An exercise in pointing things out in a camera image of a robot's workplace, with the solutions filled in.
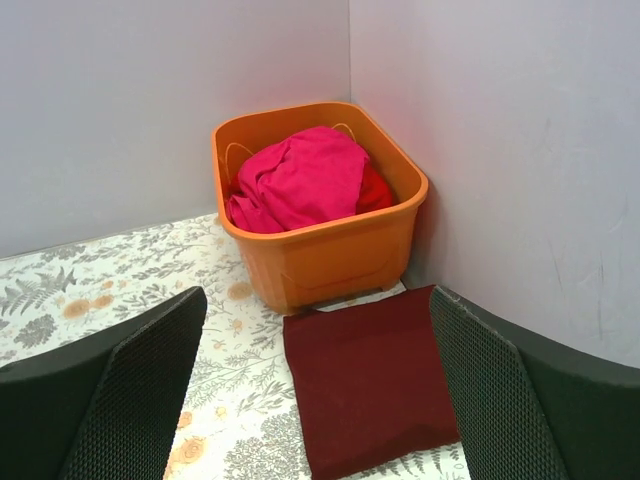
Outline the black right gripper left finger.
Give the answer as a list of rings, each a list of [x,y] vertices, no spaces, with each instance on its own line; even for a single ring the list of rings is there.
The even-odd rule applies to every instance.
[[[191,287],[1,369],[4,479],[160,479],[207,312]]]

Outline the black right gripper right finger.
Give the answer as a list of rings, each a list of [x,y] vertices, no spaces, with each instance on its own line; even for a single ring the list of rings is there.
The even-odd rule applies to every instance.
[[[471,478],[638,479],[638,369],[442,286],[430,314]]]

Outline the pink t shirt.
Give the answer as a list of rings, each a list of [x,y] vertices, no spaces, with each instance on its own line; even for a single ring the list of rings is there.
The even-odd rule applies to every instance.
[[[347,134],[319,126],[246,160],[226,201],[231,222],[275,234],[356,214],[368,153]]]

